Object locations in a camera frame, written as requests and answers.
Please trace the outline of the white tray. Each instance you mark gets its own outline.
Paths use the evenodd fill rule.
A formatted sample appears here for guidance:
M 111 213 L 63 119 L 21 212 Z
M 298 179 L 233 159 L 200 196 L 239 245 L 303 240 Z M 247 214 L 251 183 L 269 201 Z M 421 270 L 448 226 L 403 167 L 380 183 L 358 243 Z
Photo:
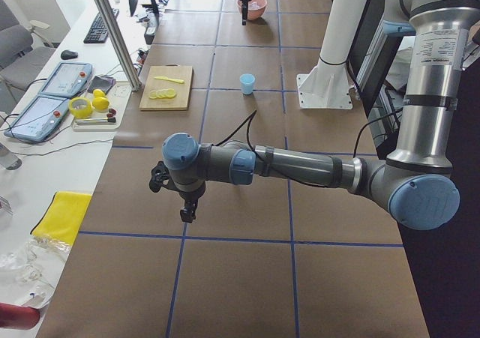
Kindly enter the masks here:
M 104 112 L 94 111 L 89 118 L 75 118 L 71 126 L 78 132 L 109 132 L 118 129 L 121 122 L 122 114 L 116 109 L 109 108 Z

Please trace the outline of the red bottle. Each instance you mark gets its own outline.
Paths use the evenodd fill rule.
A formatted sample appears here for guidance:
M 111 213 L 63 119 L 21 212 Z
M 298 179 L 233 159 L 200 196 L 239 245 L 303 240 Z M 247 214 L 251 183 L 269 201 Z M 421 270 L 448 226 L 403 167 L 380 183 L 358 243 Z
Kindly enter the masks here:
M 40 320 L 40 311 L 32 307 L 21 307 L 1 303 L 1 327 L 29 330 Z

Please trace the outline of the yellow plastic knife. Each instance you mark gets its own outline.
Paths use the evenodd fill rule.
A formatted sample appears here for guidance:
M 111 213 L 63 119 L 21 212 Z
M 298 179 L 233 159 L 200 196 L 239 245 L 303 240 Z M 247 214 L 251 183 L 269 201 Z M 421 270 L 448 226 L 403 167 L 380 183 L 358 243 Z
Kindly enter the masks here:
M 163 81 L 166 81 L 166 82 L 174 82 L 174 83 L 178 83 L 178 84 L 184 84 L 185 83 L 185 81 L 183 79 L 176 79 L 176 78 L 171 78 L 171 77 L 168 77 L 168 76 L 154 76 L 154 79 L 163 80 Z

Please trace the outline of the lower teach pendant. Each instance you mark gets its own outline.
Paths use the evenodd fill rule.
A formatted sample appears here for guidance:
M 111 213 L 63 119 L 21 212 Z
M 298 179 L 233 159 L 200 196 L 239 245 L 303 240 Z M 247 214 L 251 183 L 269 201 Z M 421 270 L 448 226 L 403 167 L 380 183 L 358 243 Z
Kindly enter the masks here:
M 38 94 L 12 122 L 4 135 L 28 142 L 42 142 L 69 113 L 69 98 Z

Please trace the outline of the upper teach pendant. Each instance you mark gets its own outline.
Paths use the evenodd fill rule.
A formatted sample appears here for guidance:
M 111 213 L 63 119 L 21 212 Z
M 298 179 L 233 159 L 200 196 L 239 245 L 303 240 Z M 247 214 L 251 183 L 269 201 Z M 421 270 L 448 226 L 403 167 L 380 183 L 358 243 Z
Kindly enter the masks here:
M 86 86 L 92 72 L 93 66 L 89 63 L 60 62 L 49 75 L 39 93 L 72 98 Z

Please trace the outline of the light blue cup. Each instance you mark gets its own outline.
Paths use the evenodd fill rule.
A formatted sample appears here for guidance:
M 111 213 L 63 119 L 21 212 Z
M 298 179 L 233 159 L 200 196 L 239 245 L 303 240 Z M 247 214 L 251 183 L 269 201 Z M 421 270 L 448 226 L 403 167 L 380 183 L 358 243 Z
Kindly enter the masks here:
M 241 85 L 241 92 L 244 95 L 252 94 L 254 91 L 254 84 L 256 82 L 256 78 L 251 73 L 244 73 L 239 77 L 239 82 Z

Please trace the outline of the wooden cutting board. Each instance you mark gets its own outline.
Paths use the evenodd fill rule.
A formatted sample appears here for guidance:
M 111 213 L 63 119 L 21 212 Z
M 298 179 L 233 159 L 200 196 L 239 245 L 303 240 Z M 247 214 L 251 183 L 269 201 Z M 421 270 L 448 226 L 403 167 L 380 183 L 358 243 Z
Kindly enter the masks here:
M 154 76 L 168 76 L 183 79 L 184 84 L 166 82 L 154 79 Z M 193 67 L 185 65 L 160 65 L 151 66 L 148 72 L 145 88 L 139 103 L 141 111 L 185 111 L 188 109 L 191 93 Z M 173 88 L 176 91 L 174 98 L 152 100 L 149 98 L 151 91 Z

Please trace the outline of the teach pendant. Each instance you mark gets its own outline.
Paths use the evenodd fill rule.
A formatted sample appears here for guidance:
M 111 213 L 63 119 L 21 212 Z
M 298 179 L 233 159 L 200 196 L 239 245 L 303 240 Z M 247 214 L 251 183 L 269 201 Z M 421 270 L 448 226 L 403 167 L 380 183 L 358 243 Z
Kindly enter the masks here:
M 60 62 L 49 75 L 39 93 L 72 98 L 86 86 L 92 72 L 93 66 L 89 63 Z
M 38 94 L 12 122 L 4 135 L 28 142 L 42 142 L 69 113 L 69 98 Z

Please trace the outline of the pink bowl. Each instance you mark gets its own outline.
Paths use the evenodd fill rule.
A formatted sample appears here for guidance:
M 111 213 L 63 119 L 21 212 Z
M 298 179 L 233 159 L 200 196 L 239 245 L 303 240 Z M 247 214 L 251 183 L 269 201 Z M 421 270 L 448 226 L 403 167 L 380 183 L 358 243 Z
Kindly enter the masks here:
M 237 1 L 239 12 L 241 13 L 241 0 Z M 248 2 L 248 21 L 259 19 L 265 12 L 267 7 L 266 0 L 250 0 Z

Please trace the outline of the black computer mouse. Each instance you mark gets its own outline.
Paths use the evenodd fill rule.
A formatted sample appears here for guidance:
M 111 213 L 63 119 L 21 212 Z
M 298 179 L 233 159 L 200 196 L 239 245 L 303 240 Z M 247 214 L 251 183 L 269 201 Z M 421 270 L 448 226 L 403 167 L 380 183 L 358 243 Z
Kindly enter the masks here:
M 66 50 L 63 50 L 63 51 L 61 52 L 60 57 L 61 57 L 62 60 L 75 59 L 75 58 L 78 58 L 78 52 L 75 52 L 75 51 L 66 49 Z

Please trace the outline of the black keyboard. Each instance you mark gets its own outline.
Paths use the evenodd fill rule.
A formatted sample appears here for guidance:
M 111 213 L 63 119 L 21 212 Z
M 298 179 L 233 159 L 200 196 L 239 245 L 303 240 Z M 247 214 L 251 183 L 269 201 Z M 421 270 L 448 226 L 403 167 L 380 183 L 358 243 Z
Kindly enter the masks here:
M 104 19 L 100 13 L 97 13 L 96 17 L 91 23 L 91 26 L 83 39 L 85 44 L 97 44 L 105 43 L 109 37 L 109 32 L 104 22 Z

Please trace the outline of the yellow tape roll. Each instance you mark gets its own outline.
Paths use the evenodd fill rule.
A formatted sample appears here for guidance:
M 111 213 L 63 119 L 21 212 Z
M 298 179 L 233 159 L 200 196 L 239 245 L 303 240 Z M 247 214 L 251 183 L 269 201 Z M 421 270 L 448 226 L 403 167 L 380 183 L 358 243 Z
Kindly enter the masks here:
M 68 103 L 69 112 L 75 119 L 87 119 L 92 116 L 92 102 L 86 97 L 72 98 Z

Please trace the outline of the dark wallet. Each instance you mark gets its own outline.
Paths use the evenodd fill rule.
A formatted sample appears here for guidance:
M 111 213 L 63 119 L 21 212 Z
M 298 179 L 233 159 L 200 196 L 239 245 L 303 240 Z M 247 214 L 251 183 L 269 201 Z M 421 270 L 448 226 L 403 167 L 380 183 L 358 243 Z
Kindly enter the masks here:
M 111 76 L 95 76 L 89 83 L 87 92 L 93 93 L 95 89 L 100 89 L 107 94 L 115 84 L 116 79 Z

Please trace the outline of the grey office chair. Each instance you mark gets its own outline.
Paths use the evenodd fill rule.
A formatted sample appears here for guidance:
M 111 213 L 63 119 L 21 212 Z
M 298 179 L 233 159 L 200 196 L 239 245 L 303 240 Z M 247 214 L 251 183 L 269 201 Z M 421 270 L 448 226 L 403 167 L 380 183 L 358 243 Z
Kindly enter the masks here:
M 18 102 L 33 84 L 55 48 L 38 29 L 49 24 L 31 20 L 26 28 L 1 1 L 1 90 Z

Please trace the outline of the yellow cloth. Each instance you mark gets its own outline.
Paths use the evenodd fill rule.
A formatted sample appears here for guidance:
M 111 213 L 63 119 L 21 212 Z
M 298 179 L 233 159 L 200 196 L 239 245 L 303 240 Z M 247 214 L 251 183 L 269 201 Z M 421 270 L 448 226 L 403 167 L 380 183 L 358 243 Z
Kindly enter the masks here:
M 92 194 L 58 191 L 31 230 L 37 238 L 49 238 L 72 246 L 86 215 Z

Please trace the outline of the clear plastic bag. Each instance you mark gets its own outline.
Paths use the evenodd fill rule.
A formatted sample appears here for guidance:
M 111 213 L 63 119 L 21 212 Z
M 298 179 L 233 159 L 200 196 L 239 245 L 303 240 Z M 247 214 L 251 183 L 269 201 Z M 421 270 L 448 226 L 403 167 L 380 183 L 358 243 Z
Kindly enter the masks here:
M 71 246 L 33 237 L 1 255 L 1 302 L 42 309 L 51 301 Z

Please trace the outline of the aluminium frame post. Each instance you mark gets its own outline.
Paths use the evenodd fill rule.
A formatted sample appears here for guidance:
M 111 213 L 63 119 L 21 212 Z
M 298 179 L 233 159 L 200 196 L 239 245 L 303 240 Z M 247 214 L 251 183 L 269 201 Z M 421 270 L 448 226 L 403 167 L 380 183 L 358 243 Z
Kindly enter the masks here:
M 112 41 L 113 49 L 115 50 L 121 68 L 123 69 L 127 80 L 130 83 L 132 91 L 139 91 L 142 83 L 137 76 L 137 71 L 131 60 L 131 54 L 128 52 L 128 48 L 122 37 L 122 33 L 116 18 L 114 17 L 109 0 L 94 0 L 94 2 L 106 24 L 107 31 Z

